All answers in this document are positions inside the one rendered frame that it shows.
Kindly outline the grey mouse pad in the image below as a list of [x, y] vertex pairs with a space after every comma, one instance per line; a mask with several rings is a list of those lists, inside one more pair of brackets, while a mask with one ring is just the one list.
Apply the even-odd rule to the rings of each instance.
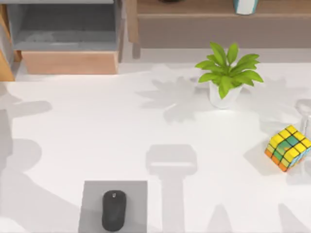
[[[102, 227], [102, 198], [109, 190], [126, 194], [124, 226], [117, 232]], [[83, 190], [79, 233], [147, 233], [148, 184], [146, 181], [86, 181]]]

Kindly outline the pale wooden drawer front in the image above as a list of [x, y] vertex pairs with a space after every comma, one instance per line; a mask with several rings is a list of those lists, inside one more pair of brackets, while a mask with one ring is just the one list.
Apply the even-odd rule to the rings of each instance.
[[22, 51], [30, 74], [117, 74], [118, 51]]

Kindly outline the wooden open shelf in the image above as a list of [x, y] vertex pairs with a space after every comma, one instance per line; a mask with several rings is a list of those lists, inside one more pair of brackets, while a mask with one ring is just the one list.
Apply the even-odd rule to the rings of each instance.
[[233, 0], [124, 0], [136, 49], [203, 49], [236, 42], [246, 50], [311, 53], [311, 0], [258, 0], [251, 15]]

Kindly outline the white and teal cup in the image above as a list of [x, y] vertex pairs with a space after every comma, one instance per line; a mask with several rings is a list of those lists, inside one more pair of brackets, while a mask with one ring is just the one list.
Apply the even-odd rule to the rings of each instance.
[[258, 0], [233, 0], [235, 13], [238, 15], [251, 15], [256, 11]]

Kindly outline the colourful puzzle cube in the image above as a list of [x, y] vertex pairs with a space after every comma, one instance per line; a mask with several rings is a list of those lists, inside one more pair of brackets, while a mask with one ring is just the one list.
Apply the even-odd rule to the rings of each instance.
[[264, 151], [283, 172], [288, 172], [301, 163], [309, 152], [311, 140], [293, 125], [288, 125], [273, 135]]

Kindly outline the wooden cupboard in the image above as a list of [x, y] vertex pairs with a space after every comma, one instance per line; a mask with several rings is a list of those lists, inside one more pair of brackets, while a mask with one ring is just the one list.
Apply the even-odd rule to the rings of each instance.
[[14, 62], [22, 61], [21, 51], [13, 50], [9, 30], [7, 7], [0, 4], [0, 82], [14, 82]]

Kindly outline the green plant in white pot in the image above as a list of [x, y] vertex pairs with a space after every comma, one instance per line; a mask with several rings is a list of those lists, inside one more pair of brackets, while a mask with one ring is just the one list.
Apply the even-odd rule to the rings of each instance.
[[210, 42], [209, 45], [212, 54], [195, 65], [204, 72], [198, 82], [209, 83], [209, 100], [214, 107], [227, 109], [245, 85], [253, 87], [255, 82], [264, 82], [256, 72], [260, 63], [259, 55], [249, 53], [238, 58], [237, 43], [232, 43], [227, 50], [216, 42]]

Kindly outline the black computer mouse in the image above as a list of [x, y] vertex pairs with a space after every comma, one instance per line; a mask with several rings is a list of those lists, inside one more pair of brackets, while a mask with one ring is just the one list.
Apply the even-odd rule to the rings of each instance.
[[121, 190], [109, 190], [102, 198], [102, 227], [109, 232], [119, 231], [125, 223], [126, 194]]

